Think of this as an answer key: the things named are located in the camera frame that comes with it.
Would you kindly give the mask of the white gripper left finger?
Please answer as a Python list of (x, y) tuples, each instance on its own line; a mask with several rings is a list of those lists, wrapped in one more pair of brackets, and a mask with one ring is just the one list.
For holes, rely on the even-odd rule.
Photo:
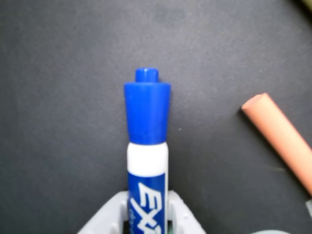
[(109, 199), (78, 231), (78, 234), (122, 234), (127, 215), (128, 192)]

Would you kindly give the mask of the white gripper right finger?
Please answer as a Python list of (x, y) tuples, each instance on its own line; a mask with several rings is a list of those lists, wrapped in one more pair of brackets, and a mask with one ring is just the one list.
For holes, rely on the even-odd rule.
[(174, 234), (205, 233), (191, 210), (174, 191), (168, 193), (168, 220), (172, 222)]

